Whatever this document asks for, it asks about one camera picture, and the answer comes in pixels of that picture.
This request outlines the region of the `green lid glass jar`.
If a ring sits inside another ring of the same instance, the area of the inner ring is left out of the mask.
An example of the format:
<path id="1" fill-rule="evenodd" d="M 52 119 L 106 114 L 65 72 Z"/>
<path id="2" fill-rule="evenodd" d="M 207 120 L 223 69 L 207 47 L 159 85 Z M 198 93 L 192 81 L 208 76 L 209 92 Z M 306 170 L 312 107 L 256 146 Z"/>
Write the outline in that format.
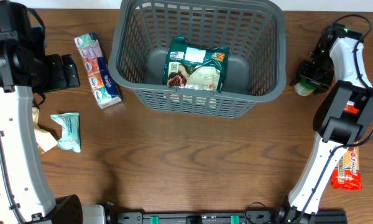
<path id="1" fill-rule="evenodd" d="M 301 78 L 300 81 L 294 85 L 294 90 L 300 96 L 308 96 L 316 90 L 316 87 L 307 84 L 306 78 Z"/>

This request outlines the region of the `green coffee bean bag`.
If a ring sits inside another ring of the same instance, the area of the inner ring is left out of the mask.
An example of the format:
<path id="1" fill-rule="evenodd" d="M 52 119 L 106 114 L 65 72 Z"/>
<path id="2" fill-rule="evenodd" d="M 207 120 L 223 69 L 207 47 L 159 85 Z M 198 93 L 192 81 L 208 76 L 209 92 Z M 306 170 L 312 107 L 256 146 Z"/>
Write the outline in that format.
<path id="1" fill-rule="evenodd" d="M 203 48 L 172 40 L 163 69 L 163 84 L 169 87 L 220 92 L 226 78 L 229 50 Z"/>

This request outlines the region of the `teal wet wipes pack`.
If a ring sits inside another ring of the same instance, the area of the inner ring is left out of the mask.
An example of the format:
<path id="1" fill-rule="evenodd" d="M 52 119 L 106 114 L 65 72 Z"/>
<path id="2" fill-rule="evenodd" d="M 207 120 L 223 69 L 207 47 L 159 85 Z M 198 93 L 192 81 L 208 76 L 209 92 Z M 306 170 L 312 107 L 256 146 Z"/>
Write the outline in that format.
<path id="1" fill-rule="evenodd" d="M 64 150 L 72 150 L 81 152 L 80 141 L 80 114 L 79 113 L 63 113 L 52 114 L 51 119 L 62 126 L 62 137 L 57 141 L 58 146 Z"/>

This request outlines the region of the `Kleenex tissue multipack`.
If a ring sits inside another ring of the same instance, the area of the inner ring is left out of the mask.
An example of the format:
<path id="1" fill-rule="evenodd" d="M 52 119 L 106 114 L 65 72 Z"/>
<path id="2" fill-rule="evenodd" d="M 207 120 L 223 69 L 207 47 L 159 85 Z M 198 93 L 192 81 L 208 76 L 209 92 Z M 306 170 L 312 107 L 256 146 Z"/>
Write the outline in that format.
<path id="1" fill-rule="evenodd" d="M 94 32 L 74 38 L 87 72 L 92 94 L 101 109 L 122 102 L 122 96 L 109 73 L 106 57 Z"/>

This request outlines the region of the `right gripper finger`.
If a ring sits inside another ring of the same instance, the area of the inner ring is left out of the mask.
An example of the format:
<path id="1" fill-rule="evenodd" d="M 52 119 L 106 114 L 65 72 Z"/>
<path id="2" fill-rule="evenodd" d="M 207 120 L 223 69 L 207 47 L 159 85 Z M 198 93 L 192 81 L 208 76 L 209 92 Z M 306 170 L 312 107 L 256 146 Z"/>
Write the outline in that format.
<path id="1" fill-rule="evenodd" d="M 290 86 L 294 86 L 297 83 L 299 83 L 302 78 L 306 78 L 306 76 L 309 74 L 310 70 L 311 70 L 311 62 L 308 61 L 308 60 L 303 60 L 299 64 L 299 66 L 296 70 L 295 76 L 291 80 Z"/>
<path id="2" fill-rule="evenodd" d="M 320 94 L 320 93 L 326 93 L 330 86 L 331 81 L 325 80 L 325 81 L 318 81 L 318 80 L 307 80 L 307 84 L 310 86 L 311 89 L 313 89 L 314 94 Z"/>

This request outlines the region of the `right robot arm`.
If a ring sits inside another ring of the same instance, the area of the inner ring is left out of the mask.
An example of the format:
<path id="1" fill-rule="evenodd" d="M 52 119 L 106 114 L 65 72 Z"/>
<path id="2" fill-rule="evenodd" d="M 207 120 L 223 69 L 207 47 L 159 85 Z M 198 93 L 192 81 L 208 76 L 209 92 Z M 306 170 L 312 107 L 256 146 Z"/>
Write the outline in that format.
<path id="1" fill-rule="evenodd" d="M 366 143 L 365 132 L 373 121 L 373 87 L 362 59 L 365 35 L 337 22 L 324 28 L 304 60 L 294 82 L 327 92 L 313 120 L 315 143 L 296 186 L 280 207 L 274 223 L 339 221 L 336 215 L 318 214 L 319 201 L 331 174 L 350 147 Z"/>

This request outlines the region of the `San Remo spaghetti packet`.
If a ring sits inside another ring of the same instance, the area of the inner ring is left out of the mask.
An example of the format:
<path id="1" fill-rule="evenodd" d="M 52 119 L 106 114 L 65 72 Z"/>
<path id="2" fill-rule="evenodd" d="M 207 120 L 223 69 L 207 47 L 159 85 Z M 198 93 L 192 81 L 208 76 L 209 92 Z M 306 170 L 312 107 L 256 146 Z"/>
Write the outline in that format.
<path id="1" fill-rule="evenodd" d="M 361 190 L 362 175 L 359 165 L 359 147 L 350 147 L 333 170 L 331 175 L 333 188 L 343 190 Z"/>

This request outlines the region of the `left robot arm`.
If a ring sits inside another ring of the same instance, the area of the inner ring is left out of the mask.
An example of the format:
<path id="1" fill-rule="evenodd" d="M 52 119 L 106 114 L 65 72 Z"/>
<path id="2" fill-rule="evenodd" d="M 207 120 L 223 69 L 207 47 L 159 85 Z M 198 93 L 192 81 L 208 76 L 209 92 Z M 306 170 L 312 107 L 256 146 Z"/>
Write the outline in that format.
<path id="1" fill-rule="evenodd" d="M 34 9 L 0 1 L 0 223 L 81 223 L 76 195 L 56 198 L 45 178 L 32 120 L 34 95 L 78 87 L 71 55 L 45 53 Z"/>

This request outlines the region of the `grey plastic basket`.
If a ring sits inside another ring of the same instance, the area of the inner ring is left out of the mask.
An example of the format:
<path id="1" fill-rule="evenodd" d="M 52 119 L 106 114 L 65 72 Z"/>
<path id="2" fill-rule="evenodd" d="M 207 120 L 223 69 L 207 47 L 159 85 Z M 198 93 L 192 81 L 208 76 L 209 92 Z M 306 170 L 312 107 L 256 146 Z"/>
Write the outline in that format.
<path id="1" fill-rule="evenodd" d="M 271 1 L 125 0 L 109 71 L 153 110 L 238 118 L 283 92 L 285 28 Z"/>

